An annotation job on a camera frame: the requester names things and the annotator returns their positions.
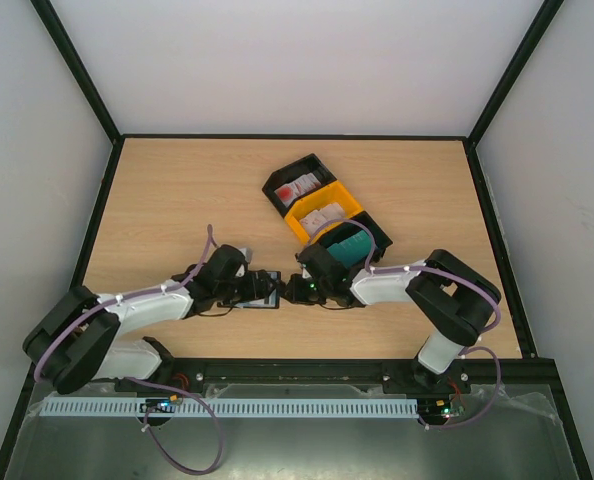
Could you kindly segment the black leather card holder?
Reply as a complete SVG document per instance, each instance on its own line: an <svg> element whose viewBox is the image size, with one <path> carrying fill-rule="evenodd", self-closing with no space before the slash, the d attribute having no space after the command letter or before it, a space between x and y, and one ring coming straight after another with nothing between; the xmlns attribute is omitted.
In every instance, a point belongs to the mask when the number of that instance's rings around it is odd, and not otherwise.
<svg viewBox="0 0 594 480"><path fill-rule="evenodd" d="M235 281L234 290L224 300L219 300L220 308L238 309L278 309L281 283L279 271L248 270Z"/></svg>

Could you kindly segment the black bin with teal cards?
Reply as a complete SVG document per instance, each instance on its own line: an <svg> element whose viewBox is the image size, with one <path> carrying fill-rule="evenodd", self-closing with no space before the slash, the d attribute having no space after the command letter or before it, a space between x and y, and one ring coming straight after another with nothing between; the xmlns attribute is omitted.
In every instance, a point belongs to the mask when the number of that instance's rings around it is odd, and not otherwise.
<svg viewBox="0 0 594 480"><path fill-rule="evenodd" d="M362 224L363 228L348 222L331 223L326 228L316 230L316 243L346 268L363 265L372 246L374 251L371 261L378 262L393 241L367 211L358 213L352 220Z"/></svg>

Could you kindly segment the yellow plastic bin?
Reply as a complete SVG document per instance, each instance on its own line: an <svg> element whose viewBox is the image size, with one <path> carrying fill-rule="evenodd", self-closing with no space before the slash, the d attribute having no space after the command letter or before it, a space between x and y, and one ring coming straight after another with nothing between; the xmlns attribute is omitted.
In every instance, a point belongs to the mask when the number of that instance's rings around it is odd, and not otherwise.
<svg viewBox="0 0 594 480"><path fill-rule="evenodd" d="M363 211L363 206L344 184L334 181L296 200L284 220L305 245L325 222L350 219Z"/></svg>

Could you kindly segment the black bin with red cards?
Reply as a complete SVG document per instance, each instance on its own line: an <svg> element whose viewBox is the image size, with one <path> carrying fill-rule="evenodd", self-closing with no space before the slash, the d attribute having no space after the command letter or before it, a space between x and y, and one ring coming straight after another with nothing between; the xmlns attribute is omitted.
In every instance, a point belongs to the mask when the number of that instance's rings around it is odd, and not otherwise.
<svg viewBox="0 0 594 480"><path fill-rule="evenodd" d="M311 153L276 171L266 180L262 192L282 218L297 200L336 180L317 155Z"/></svg>

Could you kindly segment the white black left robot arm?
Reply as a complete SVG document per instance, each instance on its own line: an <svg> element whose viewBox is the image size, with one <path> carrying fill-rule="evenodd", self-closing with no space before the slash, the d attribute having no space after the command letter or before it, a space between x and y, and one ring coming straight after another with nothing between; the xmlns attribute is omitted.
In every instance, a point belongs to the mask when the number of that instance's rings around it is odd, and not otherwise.
<svg viewBox="0 0 594 480"><path fill-rule="evenodd" d="M94 380L146 380L162 365L163 350L152 340L127 341L128 333L203 316L215 306L277 307L280 273L251 269L250 257L247 249L222 245L156 286L117 294L71 288L23 341L35 379L60 394Z"/></svg>

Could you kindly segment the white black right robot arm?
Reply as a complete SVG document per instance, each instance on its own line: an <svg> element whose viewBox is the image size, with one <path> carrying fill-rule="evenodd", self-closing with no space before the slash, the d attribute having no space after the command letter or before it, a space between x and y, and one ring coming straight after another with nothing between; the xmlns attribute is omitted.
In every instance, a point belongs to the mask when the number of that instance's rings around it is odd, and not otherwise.
<svg viewBox="0 0 594 480"><path fill-rule="evenodd" d="M413 360L411 377L422 390L437 390L448 379L451 364L466 354L479 337L501 321L497 287L443 249L412 264L376 267L365 260L347 266L320 245L306 247L293 274L280 288L292 304L341 309L382 303L414 303L434 327Z"/></svg>

